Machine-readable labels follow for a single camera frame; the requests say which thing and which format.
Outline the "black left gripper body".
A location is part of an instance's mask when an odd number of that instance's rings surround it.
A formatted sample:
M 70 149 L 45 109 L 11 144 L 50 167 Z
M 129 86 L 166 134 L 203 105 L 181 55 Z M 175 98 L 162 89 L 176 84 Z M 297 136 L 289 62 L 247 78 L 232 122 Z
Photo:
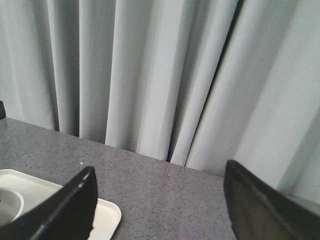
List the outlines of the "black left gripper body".
M 0 101 L 0 120 L 6 117 L 6 110 L 3 101 Z

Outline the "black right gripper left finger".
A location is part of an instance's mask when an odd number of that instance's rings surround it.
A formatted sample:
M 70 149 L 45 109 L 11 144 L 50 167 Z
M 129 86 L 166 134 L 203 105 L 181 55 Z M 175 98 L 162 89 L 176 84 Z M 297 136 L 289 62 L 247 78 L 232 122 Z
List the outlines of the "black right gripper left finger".
M 98 185 L 87 166 L 51 197 L 0 228 L 2 240 L 87 240 L 93 230 Z

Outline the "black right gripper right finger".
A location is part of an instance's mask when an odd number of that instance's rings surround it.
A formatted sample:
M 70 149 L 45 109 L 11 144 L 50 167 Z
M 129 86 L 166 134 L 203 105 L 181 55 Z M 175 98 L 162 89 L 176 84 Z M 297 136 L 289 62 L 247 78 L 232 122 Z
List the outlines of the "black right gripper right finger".
M 320 205 L 283 194 L 235 160 L 225 166 L 223 190 L 238 240 L 318 240 Z

